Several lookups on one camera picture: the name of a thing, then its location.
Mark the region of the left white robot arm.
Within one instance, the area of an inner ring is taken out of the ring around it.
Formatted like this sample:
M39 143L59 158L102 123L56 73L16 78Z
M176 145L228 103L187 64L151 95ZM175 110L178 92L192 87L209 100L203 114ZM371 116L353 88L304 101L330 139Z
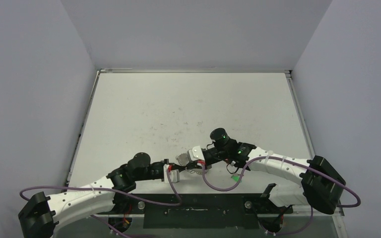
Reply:
M184 166L165 159L151 162L148 154L137 153L126 164L82 187L61 187L62 192L38 192L27 200L18 214L26 238L50 238L65 225L98 213L123 213L138 181L160 179L169 184L179 181Z

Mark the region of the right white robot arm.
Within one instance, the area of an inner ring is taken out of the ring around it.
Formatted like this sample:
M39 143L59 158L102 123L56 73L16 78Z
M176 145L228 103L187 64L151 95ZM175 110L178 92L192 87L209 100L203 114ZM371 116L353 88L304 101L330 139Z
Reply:
M190 159L197 166L211 166L220 161L245 171L256 171L280 177L293 183L281 186L274 182L269 194L261 198L265 212L279 207L310 205L324 214L333 214L338 208L346 181L324 157L312 159L287 157L264 150L253 144L232 139L223 128L210 134L212 148L195 146L189 150Z

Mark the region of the silver keyring disc with rings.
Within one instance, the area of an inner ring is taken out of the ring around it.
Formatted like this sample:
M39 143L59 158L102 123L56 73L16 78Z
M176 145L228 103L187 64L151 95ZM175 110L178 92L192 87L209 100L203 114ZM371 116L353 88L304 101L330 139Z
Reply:
M191 174L196 173L198 175L202 175L201 166L198 167L197 165L193 165L193 162L196 161L196 159L195 159L196 157L194 158L193 151L194 150L189 150L186 153L182 153L182 154L176 156L176 161L178 162L178 164L180 166L186 167L186 171L188 173L191 173ZM212 162L214 160L213 156L211 154L209 154L208 152L203 152L202 154L203 154L206 162L209 162L209 161ZM205 168L206 168L206 170L209 170L212 168L212 166L206 165Z

